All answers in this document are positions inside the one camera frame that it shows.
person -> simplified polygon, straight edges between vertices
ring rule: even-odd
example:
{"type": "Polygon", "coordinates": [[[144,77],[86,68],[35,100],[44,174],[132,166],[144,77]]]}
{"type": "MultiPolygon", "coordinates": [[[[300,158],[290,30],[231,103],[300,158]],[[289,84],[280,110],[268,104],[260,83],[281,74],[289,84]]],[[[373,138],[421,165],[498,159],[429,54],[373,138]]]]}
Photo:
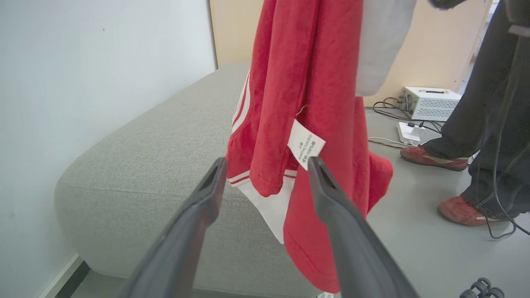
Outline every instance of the person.
{"type": "Polygon", "coordinates": [[[448,220],[482,225],[508,220],[530,211],[530,39],[508,33],[510,22],[501,1],[477,56],[469,83],[455,110],[441,129],[442,137],[423,146],[401,150],[408,161],[462,171],[468,157],[479,152],[469,167],[471,185],[459,196],[438,205],[448,220]],[[497,134],[500,107],[516,47],[521,77],[504,123],[500,150],[497,134]],[[493,181],[496,155],[497,181],[493,181]],[[493,184],[497,184],[498,198],[493,184]]]}

sofa cushion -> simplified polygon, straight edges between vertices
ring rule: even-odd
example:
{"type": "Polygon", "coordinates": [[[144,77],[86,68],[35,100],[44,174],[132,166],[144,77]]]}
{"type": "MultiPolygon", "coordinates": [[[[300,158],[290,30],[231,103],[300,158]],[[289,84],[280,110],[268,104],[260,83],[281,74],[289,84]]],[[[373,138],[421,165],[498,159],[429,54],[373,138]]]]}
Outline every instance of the sofa cushion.
{"type": "MultiPolygon", "coordinates": [[[[66,238],[95,271],[129,275],[223,156],[248,64],[223,67],[110,134],[80,156],[56,188],[66,238]]],[[[195,287],[267,297],[310,297],[256,208],[227,184],[205,237],[195,287]]]]}

power strip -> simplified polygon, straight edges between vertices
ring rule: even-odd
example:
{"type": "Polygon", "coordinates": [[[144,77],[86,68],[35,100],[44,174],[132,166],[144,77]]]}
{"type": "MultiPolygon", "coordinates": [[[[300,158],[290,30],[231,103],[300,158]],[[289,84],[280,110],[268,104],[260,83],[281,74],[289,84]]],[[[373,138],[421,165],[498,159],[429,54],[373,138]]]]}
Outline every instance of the power strip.
{"type": "Polygon", "coordinates": [[[399,122],[397,124],[397,133],[399,134],[399,140],[401,143],[408,145],[418,146],[421,142],[421,135],[425,131],[424,127],[419,127],[414,125],[414,127],[409,126],[408,123],[399,122]]]}

beige panel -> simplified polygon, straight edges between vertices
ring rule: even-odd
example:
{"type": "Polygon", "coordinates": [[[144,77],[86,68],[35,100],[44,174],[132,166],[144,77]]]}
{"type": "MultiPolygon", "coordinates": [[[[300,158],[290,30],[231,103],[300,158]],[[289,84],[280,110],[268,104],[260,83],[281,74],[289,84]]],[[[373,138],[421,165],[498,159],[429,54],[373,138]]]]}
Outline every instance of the beige panel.
{"type": "Polygon", "coordinates": [[[263,0],[210,0],[217,66],[250,62],[263,0]]]}
{"type": "MultiPolygon", "coordinates": [[[[210,0],[218,67],[249,62],[263,0],[210,0]]],[[[401,94],[403,86],[457,91],[490,1],[466,1],[448,11],[418,0],[409,33],[380,91],[365,105],[401,94]]]]}
{"type": "Polygon", "coordinates": [[[418,0],[409,33],[379,92],[365,105],[401,94],[403,86],[458,91],[490,1],[466,1],[452,10],[434,9],[418,0]]]}

red garment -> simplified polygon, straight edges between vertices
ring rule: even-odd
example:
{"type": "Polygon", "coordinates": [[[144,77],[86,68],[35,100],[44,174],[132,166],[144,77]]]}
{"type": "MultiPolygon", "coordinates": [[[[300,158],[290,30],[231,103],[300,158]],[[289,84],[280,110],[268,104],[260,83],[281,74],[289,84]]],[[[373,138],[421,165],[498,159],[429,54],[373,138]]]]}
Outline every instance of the red garment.
{"type": "Polygon", "coordinates": [[[286,249],[313,285],[333,293],[340,288],[328,232],[287,142],[295,118],[324,139],[319,156],[364,216],[386,193],[392,166],[368,150],[364,104],[355,97],[362,13],[362,0],[265,0],[227,153],[230,182],[272,230],[284,215],[263,212],[263,198],[288,202],[286,249]]]}

